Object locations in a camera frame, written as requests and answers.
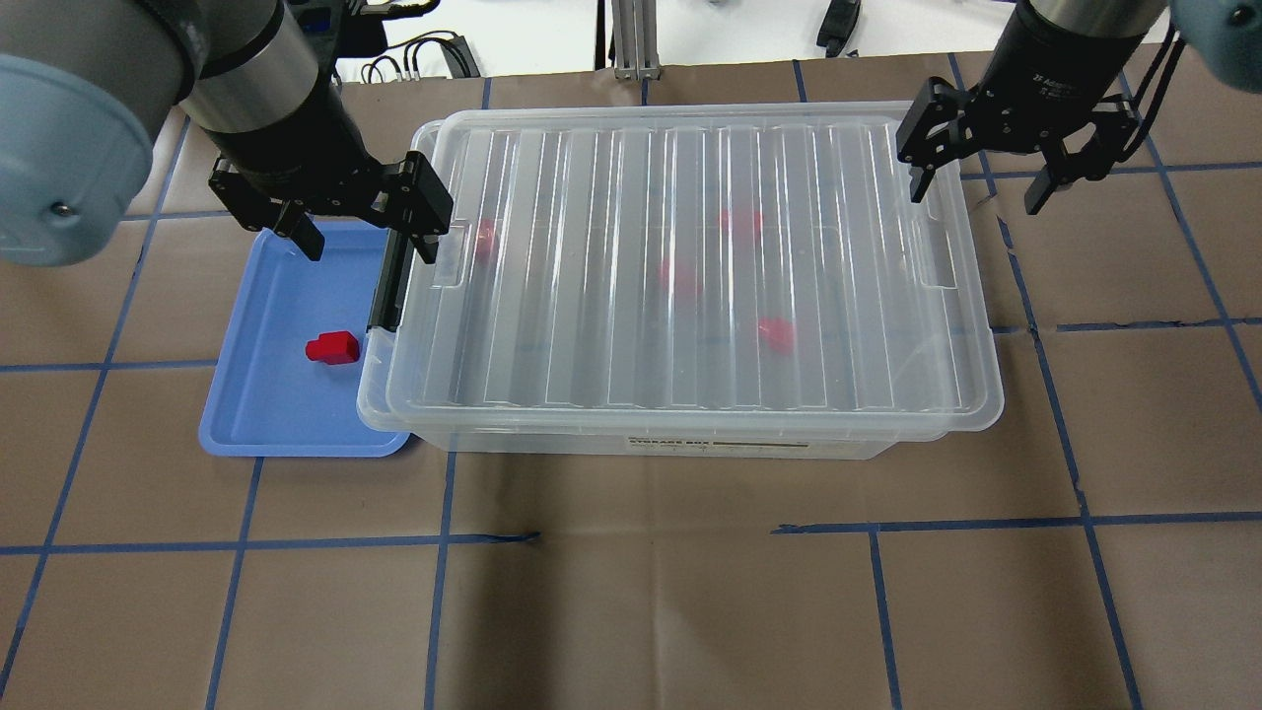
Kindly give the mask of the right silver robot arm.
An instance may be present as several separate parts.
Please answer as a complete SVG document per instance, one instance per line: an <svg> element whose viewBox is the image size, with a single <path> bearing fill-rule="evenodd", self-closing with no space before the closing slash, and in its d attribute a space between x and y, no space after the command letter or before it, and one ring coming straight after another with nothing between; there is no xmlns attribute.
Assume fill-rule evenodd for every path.
<svg viewBox="0 0 1262 710"><path fill-rule="evenodd" d="M925 81L896 132L920 202L952 161L982 150L1044 158L1023 194L1104 179L1148 139L1182 53L1222 84L1258 93L1257 1L1018 1L977 84Z"/></svg>

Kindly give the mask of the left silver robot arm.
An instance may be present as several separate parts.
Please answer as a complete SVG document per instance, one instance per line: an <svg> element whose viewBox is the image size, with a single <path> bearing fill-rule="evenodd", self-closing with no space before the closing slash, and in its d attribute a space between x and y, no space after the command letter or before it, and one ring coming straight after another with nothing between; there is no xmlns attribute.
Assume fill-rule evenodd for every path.
<svg viewBox="0 0 1262 710"><path fill-rule="evenodd" d="M218 149L208 179L249 231L321 260L313 219L392 230L433 262L454 198L411 150L379 161L334 86L342 57L434 1L5 1L1 231L8 262L98 255L144 187L170 108Z"/></svg>

